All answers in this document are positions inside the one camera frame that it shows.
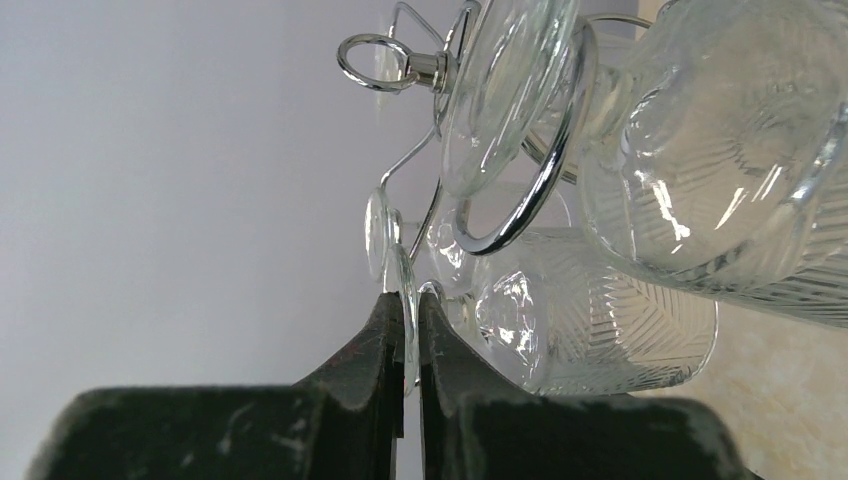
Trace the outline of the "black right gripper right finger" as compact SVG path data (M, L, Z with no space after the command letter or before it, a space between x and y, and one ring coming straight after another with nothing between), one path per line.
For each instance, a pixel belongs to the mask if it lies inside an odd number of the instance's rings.
M510 383L419 303L428 479L749 479L706 405L630 395L541 397Z

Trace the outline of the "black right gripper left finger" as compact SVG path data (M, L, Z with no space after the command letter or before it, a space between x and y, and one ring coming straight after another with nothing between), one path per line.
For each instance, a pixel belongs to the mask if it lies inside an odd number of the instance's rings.
M30 479L392 479L403 433L404 310L364 327L290 385L122 386L76 396Z

